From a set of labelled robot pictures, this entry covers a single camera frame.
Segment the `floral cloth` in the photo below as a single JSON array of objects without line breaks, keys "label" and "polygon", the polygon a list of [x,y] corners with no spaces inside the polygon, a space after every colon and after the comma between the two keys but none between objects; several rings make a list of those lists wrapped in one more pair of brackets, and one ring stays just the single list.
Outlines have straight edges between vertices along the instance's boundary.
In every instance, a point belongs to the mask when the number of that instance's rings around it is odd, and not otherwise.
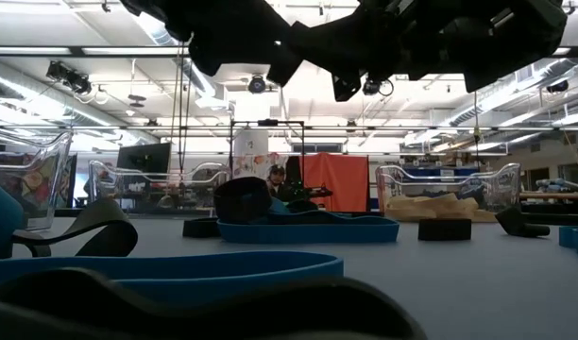
[{"label": "floral cloth", "polygon": [[266,179],[272,166],[268,155],[234,156],[232,160],[232,175],[235,179],[255,177]]}]

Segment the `clear plastic basket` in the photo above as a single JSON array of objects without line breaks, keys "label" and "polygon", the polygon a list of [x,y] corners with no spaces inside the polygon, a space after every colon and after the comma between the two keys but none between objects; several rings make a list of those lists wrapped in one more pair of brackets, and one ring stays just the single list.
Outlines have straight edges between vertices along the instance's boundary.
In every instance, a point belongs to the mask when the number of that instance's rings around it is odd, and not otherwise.
[{"label": "clear plastic basket", "polygon": [[[405,168],[396,165],[380,166],[376,170],[376,184],[380,211],[384,215],[384,206],[390,197],[406,196],[401,193],[402,176],[406,174]],[[498,171],[480,172],[469,177],[480,179],[484,186],[484,203],[470,219],[474,223],[494,223],[495,214],[510,207],[519,205],[518,195],[520,191],[520,165],[509,163]],[[437,211],[436,218],[459,218],[451,212],[451,206],[446,210]]]},{"label": "clear plastic basket", "polygon": [[47,142],[0,132],[0,187],[20,204],[23,230],[51,227],[72,134]]},{"label": "clear plastic basket", "polygon": [[88,201],[110,198],[135,214],[213,214],[213,193],[230,177],[224,164],[203,162],[188,172],[148,173],[89,163]]}]

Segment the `light blue item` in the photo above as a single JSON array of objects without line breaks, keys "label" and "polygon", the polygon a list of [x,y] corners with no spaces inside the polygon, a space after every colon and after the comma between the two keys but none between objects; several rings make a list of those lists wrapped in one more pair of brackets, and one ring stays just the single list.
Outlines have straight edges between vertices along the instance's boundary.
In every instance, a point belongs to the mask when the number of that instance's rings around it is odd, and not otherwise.
[{"label": "light blue item", "polygon": [[544,193],[578,193],[578,184],[563,178],[539,179],[535,185]]}]

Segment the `wide black rubber band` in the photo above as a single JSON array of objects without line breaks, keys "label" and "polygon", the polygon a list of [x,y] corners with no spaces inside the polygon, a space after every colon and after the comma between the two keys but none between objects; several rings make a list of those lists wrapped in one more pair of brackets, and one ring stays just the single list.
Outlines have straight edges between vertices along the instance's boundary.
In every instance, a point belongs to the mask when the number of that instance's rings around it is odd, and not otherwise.
[{"label": "wide black rubber band", "polygon": [[265,180],[245,177],[220,185],[213,193],[213,202],[222,222],[247,224],[267,214],[272,197]]}]

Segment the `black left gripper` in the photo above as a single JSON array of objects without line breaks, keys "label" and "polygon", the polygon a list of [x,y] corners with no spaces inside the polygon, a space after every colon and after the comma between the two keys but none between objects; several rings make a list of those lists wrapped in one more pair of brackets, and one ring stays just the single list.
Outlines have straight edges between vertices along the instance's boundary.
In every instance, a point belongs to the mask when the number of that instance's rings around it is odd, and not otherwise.
[{"label": "black left gripper", "polygon": [[132,14],[162,22],[189,44],[199,71],[214,76],[223,64],[267,64],[267,79],[284,87],[303,61],[284,41],[289,24],[265,0],[120,0]]}]

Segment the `wooden table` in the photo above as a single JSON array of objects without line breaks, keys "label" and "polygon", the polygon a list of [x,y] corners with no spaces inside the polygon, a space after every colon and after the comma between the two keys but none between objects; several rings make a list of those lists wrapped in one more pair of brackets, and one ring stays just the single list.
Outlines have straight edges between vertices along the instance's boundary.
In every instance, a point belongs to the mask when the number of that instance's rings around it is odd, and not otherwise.
[{"label": "wooden table", "polygon": [[524,199],[578,200],[578,193],[520,192],[518,200]]}]

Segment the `black monitor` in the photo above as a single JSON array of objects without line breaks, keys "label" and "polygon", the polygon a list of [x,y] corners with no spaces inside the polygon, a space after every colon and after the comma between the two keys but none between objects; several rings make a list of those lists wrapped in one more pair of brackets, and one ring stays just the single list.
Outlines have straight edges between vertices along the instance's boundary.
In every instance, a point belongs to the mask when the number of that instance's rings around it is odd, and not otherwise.
[{"label": "black monitor", "polygon": [[144,144],[119,149],[117,168],[138,170],[143,173],[167,173],[171,144]]}]

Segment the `black stand frame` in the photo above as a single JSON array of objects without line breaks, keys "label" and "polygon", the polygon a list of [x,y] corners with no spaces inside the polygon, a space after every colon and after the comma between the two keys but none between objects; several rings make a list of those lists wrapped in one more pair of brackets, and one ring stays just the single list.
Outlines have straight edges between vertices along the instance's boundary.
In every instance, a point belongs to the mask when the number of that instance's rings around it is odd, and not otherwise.
[{"label": "black stand frame", "polygon": [[243,129],[264,129],[268,131],[269,137],[269,151],[267,154],[272,165],[286,165],[290,158],[290,147],[295,143],[294,138],[298,138],[301,142],[301,147],[305,145],[306,127],[303,121],[295,120],[278,120],[272,118],[265,118],[261,120],[231,120],[229,124],[229,177],[234,179],[232,175],[232,160],[233,160],[233,137],[238,131]]}]

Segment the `person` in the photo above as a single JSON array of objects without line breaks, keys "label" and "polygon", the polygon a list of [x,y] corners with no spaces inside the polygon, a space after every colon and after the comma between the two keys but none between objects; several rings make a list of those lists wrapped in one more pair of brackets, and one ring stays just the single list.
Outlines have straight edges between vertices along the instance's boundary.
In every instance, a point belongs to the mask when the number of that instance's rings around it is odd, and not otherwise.
[{"label": "person", "polygon": [[287,201],[290,195],[290,189],[285,183],[285,170],[280,165],[272,165],[269,169],[269,175],[266,180],[269,194],[273,197]]}]

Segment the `orange cloth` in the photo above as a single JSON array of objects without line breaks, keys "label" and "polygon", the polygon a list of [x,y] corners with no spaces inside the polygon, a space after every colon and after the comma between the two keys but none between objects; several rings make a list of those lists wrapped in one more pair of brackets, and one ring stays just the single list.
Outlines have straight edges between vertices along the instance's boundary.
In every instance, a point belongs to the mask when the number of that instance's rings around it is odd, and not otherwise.
[{"label": "orange cloth", "polygon": [[365,212],[369,199],[368,157],[319,153],[305,157],[305,186],[325,186],[331,196],[315,197],[328,212]]}]

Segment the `tan rubber band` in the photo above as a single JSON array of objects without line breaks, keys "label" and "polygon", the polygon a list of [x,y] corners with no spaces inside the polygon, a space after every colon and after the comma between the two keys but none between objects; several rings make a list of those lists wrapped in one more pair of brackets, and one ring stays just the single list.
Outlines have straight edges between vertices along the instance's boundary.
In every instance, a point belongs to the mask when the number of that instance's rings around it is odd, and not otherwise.
[{"label": "tan rubber band", "polygon": [[455,201],[452,204],[450,211],[459,218],[472,219],[478,209],[478,202],[473,197],[469,197]]},{"label": "tan rubber band", "polygon": [[428,197],[393,196],[384,206],[384,215],[404,222],[436,218],[436,212],[425,205]]},{"label": "tan rubber band", "polygon": [[449,193],[436,197],[419,196],[414,200],[413,205],[416,208],[432,210],[437,212],[446,210],[448,206],[452,205],[457,201],[458,198],[455,195],[455,193]]}]

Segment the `white cylinder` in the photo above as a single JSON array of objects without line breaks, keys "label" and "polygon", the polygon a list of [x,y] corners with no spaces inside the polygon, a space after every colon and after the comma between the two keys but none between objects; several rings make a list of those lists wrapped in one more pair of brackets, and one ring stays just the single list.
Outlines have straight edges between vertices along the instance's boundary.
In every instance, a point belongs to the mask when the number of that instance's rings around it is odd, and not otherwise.
[{"label": "white cylinder", "polygon": [[261,156],[269,151],[268,131],[264,129],[243,129],[233,137],[233,155]]}]

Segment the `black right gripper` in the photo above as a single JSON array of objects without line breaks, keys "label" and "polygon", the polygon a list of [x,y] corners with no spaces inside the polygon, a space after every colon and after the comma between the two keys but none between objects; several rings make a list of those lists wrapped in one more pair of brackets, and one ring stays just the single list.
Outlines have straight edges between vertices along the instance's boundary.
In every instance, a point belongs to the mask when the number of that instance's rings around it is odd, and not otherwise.
[{"label": "black right gripper", "polygon": [[294,22],[287,46],[331,73],[336,102],[361,89],[366,71],[375,81],[398,73],[412,80],[460,73],[473,92],[552,54],[568,20],[562,3],[363,0],[362,8],[326,24]]}]

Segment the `black robot with green lights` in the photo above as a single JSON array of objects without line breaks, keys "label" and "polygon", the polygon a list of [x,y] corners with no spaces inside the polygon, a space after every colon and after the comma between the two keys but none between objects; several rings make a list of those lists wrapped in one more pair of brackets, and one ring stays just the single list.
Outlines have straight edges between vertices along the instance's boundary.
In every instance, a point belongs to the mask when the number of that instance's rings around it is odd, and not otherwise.
[{"label": "black robot with green lights", "polygon": [[292,182],[289,186],[289,197],[291,200],[310,200],[312,198],[328,197],[333,195],[333,191],[325,185],[320,187],[305,187],[300,181]]}]

